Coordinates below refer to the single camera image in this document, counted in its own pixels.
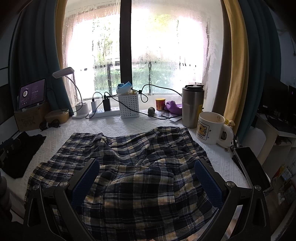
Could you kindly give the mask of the black power adapter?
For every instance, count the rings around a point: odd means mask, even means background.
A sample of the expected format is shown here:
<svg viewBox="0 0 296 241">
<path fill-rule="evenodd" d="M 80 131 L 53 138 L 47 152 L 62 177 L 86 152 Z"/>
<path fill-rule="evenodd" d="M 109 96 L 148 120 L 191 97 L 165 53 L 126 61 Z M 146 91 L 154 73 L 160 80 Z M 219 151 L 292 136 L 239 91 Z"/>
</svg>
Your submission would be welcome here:
<svg viewBox="0 0 296 241">
<path fill-rule="evenodd" d="M 103 108 L 104 111 L 111 111 L 111 106 L 110 106 L 110 99 L 108 96 L 104 95 L 103 97 Z"/>
</svg>

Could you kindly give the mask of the black folded garment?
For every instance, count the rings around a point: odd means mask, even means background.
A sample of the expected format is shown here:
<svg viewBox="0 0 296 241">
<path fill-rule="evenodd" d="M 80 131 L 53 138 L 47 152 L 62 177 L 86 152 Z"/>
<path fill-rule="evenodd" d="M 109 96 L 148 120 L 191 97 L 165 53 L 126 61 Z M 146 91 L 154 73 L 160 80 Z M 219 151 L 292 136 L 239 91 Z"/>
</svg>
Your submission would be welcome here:
<svg viewBox="0 0 296 241">
<path fill-rule="evenodd" d="M 33 156 L 46 136 L 30 136 L 26 132 L 1 143 L 1 169 L 13 179 L 22 178 Z"/>
</svg>

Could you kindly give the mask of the tablet with purple screen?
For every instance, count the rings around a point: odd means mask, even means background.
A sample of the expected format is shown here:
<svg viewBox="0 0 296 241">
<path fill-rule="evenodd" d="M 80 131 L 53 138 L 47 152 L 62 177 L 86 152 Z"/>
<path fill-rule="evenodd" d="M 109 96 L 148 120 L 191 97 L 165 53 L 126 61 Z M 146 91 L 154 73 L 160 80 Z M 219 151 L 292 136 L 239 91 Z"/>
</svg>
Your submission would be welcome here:
<svg viewBox="0 0 296 241">
<path fill-rule="evenodd" d="M 40 79 L 20 89 L 18 109 L 28 108 L 45 101 L 46 80 Z"/>
</svg>

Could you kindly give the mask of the small green round figurine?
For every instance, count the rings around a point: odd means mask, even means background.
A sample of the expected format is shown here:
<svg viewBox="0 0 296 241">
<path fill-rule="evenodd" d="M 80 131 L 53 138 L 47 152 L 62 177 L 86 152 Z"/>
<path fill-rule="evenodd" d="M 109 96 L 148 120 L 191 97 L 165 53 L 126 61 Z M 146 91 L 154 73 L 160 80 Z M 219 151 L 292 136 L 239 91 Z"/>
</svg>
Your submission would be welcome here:
<svg viewBox="0 0 296 241">
<path fill-rule="evenodd" d="M 148 114 L 148 116 L 154 116 L 154 114 L 155 114 L 155 109 L 154 109 L 154 107 L 149 107 L 148 108 L 148 110 L 147 110 L 147 114 Z"/>
</svg>

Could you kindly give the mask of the brown cardboard box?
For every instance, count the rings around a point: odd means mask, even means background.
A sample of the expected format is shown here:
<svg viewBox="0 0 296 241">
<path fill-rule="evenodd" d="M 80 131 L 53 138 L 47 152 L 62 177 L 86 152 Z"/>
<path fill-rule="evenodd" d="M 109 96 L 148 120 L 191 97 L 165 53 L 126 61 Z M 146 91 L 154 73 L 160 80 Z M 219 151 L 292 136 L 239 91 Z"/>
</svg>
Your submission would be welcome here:
<svg viewBox="0 0 296 241">
<path fill-rule="evenodd" d="M 48 113 L 48 104 L 40 104 L 22 112 L 15 112 L 16 124 L 20 132 L 36 130 Z"/>
</svg>

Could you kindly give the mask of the teal yellow right curtain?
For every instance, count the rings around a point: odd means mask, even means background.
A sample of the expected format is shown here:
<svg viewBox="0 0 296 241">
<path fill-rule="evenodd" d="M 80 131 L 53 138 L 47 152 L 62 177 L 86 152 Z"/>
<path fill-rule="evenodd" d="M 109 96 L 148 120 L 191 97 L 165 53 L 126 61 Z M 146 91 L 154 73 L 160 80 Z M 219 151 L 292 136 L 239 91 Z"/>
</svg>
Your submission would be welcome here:
<svg viewBox="0 0 296 241">
<path fill-rule="evenodd" d="M 263 101 L 268 78 L 280 79 L 276 25 L 265 1 L 221 1 L 223 50 L 212 110 L 234 121 L 243 141 Z"/>
</svg>

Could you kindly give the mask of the blue plaid pants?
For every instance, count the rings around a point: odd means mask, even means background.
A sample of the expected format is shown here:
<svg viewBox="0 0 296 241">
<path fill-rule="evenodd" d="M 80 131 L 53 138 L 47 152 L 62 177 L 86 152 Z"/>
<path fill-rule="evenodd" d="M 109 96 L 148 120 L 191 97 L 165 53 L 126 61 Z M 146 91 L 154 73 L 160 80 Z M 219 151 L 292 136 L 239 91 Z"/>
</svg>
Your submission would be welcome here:
<svg viewBox="0 0 296 241">
<path fill-rule="evenodd" d="M 79 215 L 96 240 L 184 240 L 215 215 L 194 170 L 207 154 L 175 126 L 121 137 L 74 133 L 31 173 L 25 199 L 34 184 L 56 186 L 90 159 L 100 169 Z"/>
</svg>

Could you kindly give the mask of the teal yellow curtain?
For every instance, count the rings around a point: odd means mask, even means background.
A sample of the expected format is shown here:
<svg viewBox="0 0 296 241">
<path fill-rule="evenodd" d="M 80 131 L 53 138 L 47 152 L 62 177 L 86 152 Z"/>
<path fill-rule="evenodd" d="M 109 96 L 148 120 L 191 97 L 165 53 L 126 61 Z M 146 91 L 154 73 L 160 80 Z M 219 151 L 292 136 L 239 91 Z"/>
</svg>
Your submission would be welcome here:
<svg viewBox="0 0 296 241">
<path fill-rule="evenodd" d="M 9 84 L 14 109 L 19 107 L 20 88 L 44 79 L 45 102 L 51 110 L 72 110 L 60 70 L 56 40 L 57 1 L 32 1 L 15 27 L 9 61 Z"/>
<path fill-rule="evenodd" d="M 268 78 L 280 79 L 276 25 L 265 1 L 221 1 L 223 50 L 212 110 L 234 121 L 243 141 L 263 101 Z"/>
</svg>

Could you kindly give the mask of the purple cloth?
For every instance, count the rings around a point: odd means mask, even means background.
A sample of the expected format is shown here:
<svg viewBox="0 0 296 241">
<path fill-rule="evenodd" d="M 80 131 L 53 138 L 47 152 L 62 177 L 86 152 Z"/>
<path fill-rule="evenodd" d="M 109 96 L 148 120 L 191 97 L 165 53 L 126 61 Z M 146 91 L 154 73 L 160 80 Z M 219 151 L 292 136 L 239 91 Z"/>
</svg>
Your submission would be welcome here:
<svg viewBox="0 0 296 241">
<path fill-rule="evenodd" d="M 176 104 L 174 100 L 168 101 L 164 109 L 170 113 L 182 115 L 182 104 Z"/>
</svg>

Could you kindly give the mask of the white usb charger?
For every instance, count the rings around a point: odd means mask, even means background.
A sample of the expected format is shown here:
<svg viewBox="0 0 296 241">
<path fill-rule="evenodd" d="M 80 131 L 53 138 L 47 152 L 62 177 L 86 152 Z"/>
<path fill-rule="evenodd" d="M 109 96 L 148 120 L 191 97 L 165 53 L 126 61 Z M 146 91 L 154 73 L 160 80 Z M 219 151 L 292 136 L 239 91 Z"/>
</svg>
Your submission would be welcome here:
<svg viewBox="0 0 296 241">
<path fill-rule="evenodd" d="M 97 105 L 96 105 L 96 100 L 94 98 L 92 99 L 92 102 L 91 102 L 91 108 L 92 108 L 92 112 L 95 113 Z"/>
</svg>

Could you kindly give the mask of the white cartoon bear mug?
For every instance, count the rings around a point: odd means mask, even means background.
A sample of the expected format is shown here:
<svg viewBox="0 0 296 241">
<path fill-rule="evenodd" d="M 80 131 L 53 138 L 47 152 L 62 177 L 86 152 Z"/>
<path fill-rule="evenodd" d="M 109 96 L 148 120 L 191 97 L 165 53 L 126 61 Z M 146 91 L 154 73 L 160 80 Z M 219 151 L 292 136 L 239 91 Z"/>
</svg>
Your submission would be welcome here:
<svg viewBox="0 0 296 241">
<path fill-rule="evenodd" d="M 233 141 L 233 130 L 225 124 L 224 116 L 214 112 L 201 112 L 197 123 L 197 138 L 208 145 L 218 144 L 229 148 Z"/>
</svg>

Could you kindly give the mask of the teal yellow left curtain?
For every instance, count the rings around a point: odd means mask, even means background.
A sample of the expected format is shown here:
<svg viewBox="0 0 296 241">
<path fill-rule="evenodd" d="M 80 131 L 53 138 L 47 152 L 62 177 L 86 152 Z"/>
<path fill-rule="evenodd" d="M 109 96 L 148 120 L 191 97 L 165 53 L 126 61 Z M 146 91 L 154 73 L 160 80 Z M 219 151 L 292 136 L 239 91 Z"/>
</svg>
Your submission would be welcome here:
<svg viewBox="0 0 296 241">
<path fill-rule="evenodd" d="M 72 110 L 60 70 L 56 40 L 57 1 L 32 1 L 15 27 L 9 61 L 9 84 L 14 109 L 19 107 L 20 88 L 44 79 L 45 102 L 51 110 Z"/>
</svg>

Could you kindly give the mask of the white perforated storage basket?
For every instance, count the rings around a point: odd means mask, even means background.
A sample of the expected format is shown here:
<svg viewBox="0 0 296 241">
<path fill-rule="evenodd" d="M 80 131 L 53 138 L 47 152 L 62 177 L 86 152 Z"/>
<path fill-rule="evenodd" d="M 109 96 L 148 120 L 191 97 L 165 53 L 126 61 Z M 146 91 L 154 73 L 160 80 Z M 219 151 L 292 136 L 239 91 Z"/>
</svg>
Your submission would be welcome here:
<svg viewBox="0 0 296 241">
<path fill-rule="evenodd" d="M 120 95 L 118 97 L 121 118 L 139 117 L 138 95 Z"/>
</svg>

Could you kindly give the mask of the white power strip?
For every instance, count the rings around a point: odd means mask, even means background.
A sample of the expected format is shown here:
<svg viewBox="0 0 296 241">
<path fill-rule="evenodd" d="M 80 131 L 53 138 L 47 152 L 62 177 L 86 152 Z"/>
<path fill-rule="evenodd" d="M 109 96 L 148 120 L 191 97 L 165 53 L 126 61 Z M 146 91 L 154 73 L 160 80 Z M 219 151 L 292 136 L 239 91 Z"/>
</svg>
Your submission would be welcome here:
<svg viewBox="0 0 296 241">
<path fill-rule="evenodd" d="M 109 111 L 104 111 L 103 108 L 97 109 L 95 113 L 90 112 L 89 118 L 104 118 L 108 116 L 120 115 L 119 107 L 111 108 Z"/>
</svg>

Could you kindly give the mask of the blue tissue pack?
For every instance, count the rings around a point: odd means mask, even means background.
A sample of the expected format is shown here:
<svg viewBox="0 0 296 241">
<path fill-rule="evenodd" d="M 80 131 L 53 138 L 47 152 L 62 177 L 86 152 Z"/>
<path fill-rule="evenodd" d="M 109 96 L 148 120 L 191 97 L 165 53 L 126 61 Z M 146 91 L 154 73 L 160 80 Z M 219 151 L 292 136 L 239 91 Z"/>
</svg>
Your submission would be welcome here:
<svg viewBox="0 0 296 241">
<path fill-rule="evenodd" d="M 116 92 L 118 95 L 127 95 L 132 89 L 132 84 L 128 81 L 127 83 L 120 83 L 117 86 Z"/>
</svg>

